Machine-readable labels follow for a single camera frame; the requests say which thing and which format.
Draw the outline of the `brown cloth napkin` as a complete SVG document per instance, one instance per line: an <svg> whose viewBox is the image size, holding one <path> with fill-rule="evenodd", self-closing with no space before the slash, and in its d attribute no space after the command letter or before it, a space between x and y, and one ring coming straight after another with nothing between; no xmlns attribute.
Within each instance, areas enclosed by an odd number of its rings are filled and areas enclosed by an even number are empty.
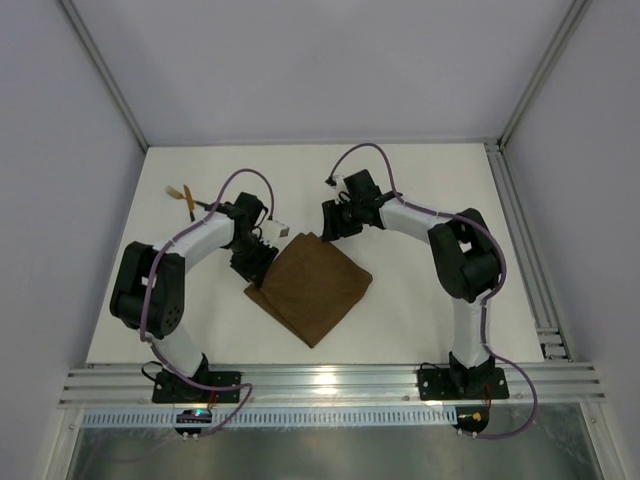
<svg viewBox="0 0 640 480"><path fill-rule="evenodd" d="M373 276L313 233L297 235L269 268L261 287L244 293L310 348L365 296Z"/></svg>

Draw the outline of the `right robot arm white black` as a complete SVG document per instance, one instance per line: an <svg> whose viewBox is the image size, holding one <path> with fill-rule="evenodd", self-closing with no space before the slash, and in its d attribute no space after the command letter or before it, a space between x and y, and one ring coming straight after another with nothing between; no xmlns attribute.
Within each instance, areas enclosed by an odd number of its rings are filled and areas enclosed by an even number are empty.
<svg viewBox="0 0 640 480"><path fill-rule="evenodd" d="M493 367L495 357L488 351L486 336L488 297L501 285L505 261L480 212L470 208L438 213L394 191L384 193L366 169L325 183L334 190L334 198L322 203L321 240L355 236L368 226L424 242L431 249L440 285L453 302L450 367L468 373Z"/></svg>

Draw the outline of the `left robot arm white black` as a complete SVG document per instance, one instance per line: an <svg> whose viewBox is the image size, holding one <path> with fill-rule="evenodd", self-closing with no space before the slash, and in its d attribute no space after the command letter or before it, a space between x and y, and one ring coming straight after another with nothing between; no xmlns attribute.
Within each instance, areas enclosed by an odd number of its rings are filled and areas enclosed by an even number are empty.
<svg viewBox="0 0 640 480"><path fill-rule="evenodd" d="M211 204L205 216L170 240L127 245L109 311L139 333L167 370L193 380L207 360L181 325L187 273L213 252L228 250L231 269L259 287L279 253L277 242L288 234L289 227L253 194Z"/></svg>

